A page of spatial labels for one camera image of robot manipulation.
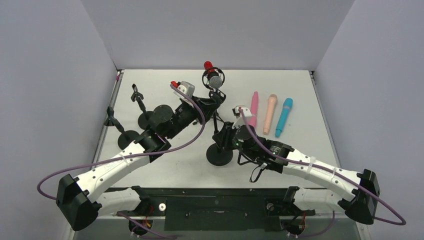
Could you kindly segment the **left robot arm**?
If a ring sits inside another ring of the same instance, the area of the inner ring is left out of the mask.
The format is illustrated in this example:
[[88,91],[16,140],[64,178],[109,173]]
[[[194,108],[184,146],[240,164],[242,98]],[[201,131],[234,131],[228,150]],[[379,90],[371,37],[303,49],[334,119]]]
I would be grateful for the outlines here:
[[98,162],[95,168],[59,180],[56,205],[74,231],[92,224],[97,217],[120,211],[143,215],[149,201],[138,186],[111,190],[112,185],[134,170],[146,166],[165,153],[173,151],[169,139],[174,138],[192,122],[204,125],[221,106],[211,98],[182,98],[173,110],[168,105],[157,106],[149,116],[146,129],[112,159]]

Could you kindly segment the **pink microphone black stand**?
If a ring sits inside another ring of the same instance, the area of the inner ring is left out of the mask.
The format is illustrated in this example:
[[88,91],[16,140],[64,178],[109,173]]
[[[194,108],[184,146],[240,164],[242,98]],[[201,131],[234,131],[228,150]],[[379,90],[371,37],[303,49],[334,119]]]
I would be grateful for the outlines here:
[[[226,95],[218,90],[210,90],[209,91],[209,97],[215,101],[215,103],[218,105],[212,115],[213,118],[213,126],[214,126],[214,132],[213,135],[216,135],[219,133],[218,131],[218,108],[219,106],[225,101]],[[214,166],[222,167],[227,165],[233,158],[233,152],[230,150],[225,150],[222,147],[222,141],[217,143],[213,143],[209,146],[209,148],[206,151],[206,158],[208,162]]]

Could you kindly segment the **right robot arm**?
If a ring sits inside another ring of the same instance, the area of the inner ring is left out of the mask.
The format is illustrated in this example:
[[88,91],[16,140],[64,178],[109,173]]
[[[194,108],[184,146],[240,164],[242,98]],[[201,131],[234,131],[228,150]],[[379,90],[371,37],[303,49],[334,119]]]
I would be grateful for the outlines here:
[[380,187],[375,172],[346,170],[319,161],[290,145],[259,137],[250,125],[234,127],[225,122],[212,139],[225,151],[237,150],[246,163],[265,170],[302,178],[322,190],[298,186],[282,199],[283,209],[294,214],[298,210],[329,210],[343,212],[356,222],[372,225],[376,217]]

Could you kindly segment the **teal microphone black stand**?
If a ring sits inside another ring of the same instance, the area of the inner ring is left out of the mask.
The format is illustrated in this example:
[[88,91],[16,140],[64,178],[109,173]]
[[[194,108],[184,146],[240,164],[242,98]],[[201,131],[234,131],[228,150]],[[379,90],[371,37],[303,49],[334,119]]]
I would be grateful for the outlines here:
[[131,88],[133,89],[133,93],[130,99],[132,102],[137,102],[140,110],[142,111],[142,113],[138,117],[137,123],[142,130],[145,130],[149,125],[149,119],[152,116],[153,112],[147,111],[146,106],[143,102],[144,96],[138,91],[138,88],[135,83],[132,84]]

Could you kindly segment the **black tripod shock-mount stand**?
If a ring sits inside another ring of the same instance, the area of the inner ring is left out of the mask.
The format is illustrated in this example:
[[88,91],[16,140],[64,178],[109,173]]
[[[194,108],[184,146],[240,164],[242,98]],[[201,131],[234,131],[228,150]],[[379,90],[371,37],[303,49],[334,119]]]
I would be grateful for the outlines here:
[[208,96],[211,100],[211,116],[214,132],[217,133],[217,110],[226,99],[226,94],[220,90],[220,87],[224,84],[226,76],[222,69],[213,66],[210,61],[206,61],[203,67],[202,84],[209,90]]

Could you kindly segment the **beige microphone black stand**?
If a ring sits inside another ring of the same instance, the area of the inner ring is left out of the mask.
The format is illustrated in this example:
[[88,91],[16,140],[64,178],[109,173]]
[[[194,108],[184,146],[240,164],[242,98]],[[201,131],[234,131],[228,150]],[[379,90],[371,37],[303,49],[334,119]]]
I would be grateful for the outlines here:
[[103,125],[106,127],[115,127],[118,130],[120,136],[118,137],[117,145],[121,150],[124,150],[140,134],[135,130],[125,130],[122,124],[114,117],[114,113],[114,108],[112,106],[108,106],[106,109],[106,119]]

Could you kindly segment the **red mesh microphone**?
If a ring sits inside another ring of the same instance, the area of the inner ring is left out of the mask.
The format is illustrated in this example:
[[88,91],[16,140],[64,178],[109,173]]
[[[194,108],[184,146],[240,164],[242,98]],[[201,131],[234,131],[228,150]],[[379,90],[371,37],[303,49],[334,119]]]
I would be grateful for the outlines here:
[[225,81],[225,74],[223,71],[220,68],[213,66],[210,61],[205,61],[203,67],[203,85],[210,90],[219,89]]

